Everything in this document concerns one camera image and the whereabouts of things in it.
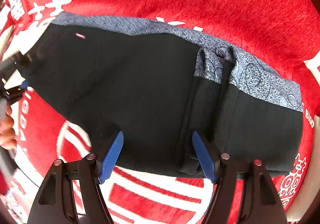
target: heathered gray fabric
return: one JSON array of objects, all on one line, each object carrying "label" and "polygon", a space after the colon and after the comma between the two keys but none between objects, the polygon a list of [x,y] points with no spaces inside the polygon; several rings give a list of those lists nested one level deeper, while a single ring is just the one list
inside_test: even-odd
[{"label": "heathered gray fabric", "polygon": [[128,35],[171,33],[199,45],[195,76],[221,83],[223,60],[235,63],[229,82],[239,90],[275,105],[302,112],[300,86],[282,78],[265,62],[220,38],[191,29],[136,17],[84,17],[60,13],[56,25],[80,25]]}]

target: beige chair armrest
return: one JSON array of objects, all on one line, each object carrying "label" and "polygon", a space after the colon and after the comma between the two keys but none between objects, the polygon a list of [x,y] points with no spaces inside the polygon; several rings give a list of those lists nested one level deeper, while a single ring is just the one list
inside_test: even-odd
[{"label": "beige chair armrest", "polygon": [[299,221],[320,188],[320,117],[314,118],[314,140],[308,170],[300,190],[286,212],[288,221]]}]

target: red blanket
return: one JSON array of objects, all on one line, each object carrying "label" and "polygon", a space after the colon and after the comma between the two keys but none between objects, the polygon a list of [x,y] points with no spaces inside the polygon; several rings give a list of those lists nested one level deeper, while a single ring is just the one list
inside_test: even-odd
[{"label": "red blanket", "polygon": [[[81,15],[157,19],[236,44],[272,66],[282,77],[298,82],[305,115],[299,153],[292,172],[273,179],[284,208],[288,208],[307,170],[313,140],[312,118],[320,110],[319,85],[313,76],[319,71],[311,73],[303,62],[320,50],[320,16],[310,0],[7,0],[7,4],[17,25],[15,33],[30,26],[43,26],[62,10]],[[74,161],[90,149],[86,134],[66,122],[35,92],[27,92],[21,101],[19,124],[19,144],[43,176],[57,157]],[[241,185],[239,181],[229,223],[237,217]],[[206,180],[167,179],[117,168],[103,189],[107,206],[118,223],[153,220],[183,224],[200,220],[213,187]],[[76,194],[81,207],[77,188]]]}]

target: bolt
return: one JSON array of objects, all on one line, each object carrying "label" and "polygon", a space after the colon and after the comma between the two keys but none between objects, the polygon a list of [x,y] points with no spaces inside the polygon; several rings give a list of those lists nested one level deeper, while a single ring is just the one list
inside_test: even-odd
[{"label": "bolt", "polygon": [[224,160],[228,160],[228,159],[230,159],[230,155],[228,155],[227,153],[222,153],[221,158]]},{"label": "bolt", "polygon": [[261,166],[261,165],[262,165],[262,162],[261,162],[260,160],[256,159],[256,160],[254,160],[254,164],[255,164],[256,166]]},{"label": "bolt", "polygon": [[61,163],[62,163],[62,161],[60,159],[58,159],[58,160],[55,160],[53,164],[55,166],[59,166]]},{"label": "bolt", "polygon": [[96,157],[95,154],[88,154],[87,155],[88,160],[93,160],[95,157]]}]

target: blue gripper pad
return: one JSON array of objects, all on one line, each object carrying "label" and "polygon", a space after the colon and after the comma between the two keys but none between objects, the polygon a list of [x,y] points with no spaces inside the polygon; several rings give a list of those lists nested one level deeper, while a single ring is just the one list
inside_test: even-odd
[{"label": "blue gripper pad", "polygon": [[211,180],[212,183],[215,183],[217,181],[217,176],[215,174],[214,162],[211,159],[209,152],[205,148],[201,137],[196,131],[194,131],[192,134],[192,144],[201,164],[204,176]]},{"label": "blue gripper pad", "polygon": [[111,172],[116,164],[116,161],[122,149],[123,141],[123,133],[122,131],[119,131],[109,151],[107,152],[106,157],[102,161],[101,174],[98,178],[101,184],[110,178]]}]

